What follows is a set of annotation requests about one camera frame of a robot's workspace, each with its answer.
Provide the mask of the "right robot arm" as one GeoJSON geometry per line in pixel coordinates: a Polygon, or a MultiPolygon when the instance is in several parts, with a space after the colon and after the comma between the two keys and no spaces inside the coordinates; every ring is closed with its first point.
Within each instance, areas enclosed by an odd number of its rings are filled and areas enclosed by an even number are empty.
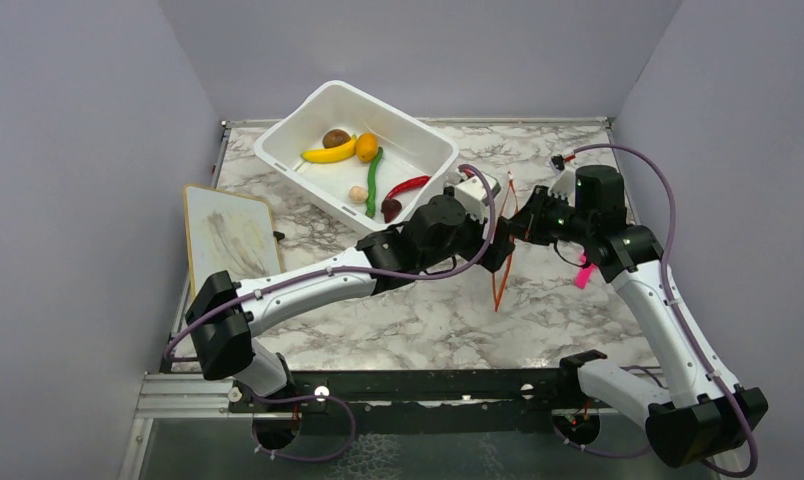
{"type": "Polygon", "coordinates": [[[666,380],[660,388],[596,350],[564,357],[557,398],[578,407],[593,398],[645,432],[670,467],[706,461],[747,444],[768,410],[757,387],[744,388],[717,357],[674,286],[664,249],[643,225],[628,222],[625,187],[609,166],[579,168],[574,198],[539,185],[506,224],[535,245],[575,243],[637,320],[666,380]]]}

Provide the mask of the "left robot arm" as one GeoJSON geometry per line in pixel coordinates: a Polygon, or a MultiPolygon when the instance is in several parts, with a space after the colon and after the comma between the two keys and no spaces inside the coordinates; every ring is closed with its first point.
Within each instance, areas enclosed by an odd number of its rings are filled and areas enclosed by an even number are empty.
{"type": "Polygon", "coordinates": [[[494,271],[510,248],[507,219],[477,218],[441,194],[408,220],[314,265],[257,279],[211,274],[185,315],[202,375],[232,377],[263,407],[280,410],[291,401],[293,382],[283,356],[257,342],[262,333],[332,303],[450,278],[474,265],[494,271]]]}

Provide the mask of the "green chili pepper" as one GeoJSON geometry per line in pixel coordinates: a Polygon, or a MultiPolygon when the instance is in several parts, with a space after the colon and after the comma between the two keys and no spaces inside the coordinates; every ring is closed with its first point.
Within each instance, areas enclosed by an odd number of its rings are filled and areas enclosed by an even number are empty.
{"type": "Polygon", "coordinates": [[[377,149],[377,153],[370,163],[367,174],[367,198],[365,201],[365,215],[368,218],[373,218],[376,213],[376,197],[377,197],[377,170],[383,158],[384,150],[382,147],[377,149]]]}

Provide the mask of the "clear zip top bag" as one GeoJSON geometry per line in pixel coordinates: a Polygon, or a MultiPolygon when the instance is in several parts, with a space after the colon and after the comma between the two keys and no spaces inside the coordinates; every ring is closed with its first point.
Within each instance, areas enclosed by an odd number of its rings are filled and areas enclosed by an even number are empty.
{"type": "MultiPolygon", "coordinates": [[[[511,170],[507,172],[507,187],[502,197],[501,205],[499,208],[499,214],[500,215],[505,214],[506,208],[510,205],[513,206],[514,214],[519,212],[520,210],[519,197],[516,189],[515,176],[511,170]]],[[[512,264],[513,264],[513,254],[509,254],[506,257],[503,266],[500,267],[495,273],[491,274],[491,296],[492,296],[492,308],[494,313],[498,313],[500,310],[507,282],[510,277],[512,264]]]]}

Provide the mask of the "yellow banana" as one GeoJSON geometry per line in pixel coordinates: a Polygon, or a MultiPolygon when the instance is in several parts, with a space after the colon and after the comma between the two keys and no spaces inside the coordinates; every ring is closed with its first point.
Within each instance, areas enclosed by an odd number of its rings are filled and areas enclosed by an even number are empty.
{"type": "Polygon", "coordinates": [[[347,142],[332,148],[307,150],[301,153],[301,158],[309,163],[330,164],[349,159],[356,153],[357,137],[351,137],[347,142]]]}

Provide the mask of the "orange citrus fruit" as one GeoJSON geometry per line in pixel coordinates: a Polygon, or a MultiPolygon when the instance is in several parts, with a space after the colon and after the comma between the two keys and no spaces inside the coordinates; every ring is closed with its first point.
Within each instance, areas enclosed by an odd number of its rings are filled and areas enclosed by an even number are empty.
{"type": "Polygon", "coordinates": [[[373,133],[364,133],[355,143],[355,155],[362,163],[371,163],[378,155],[379,143],[373,133]]]}

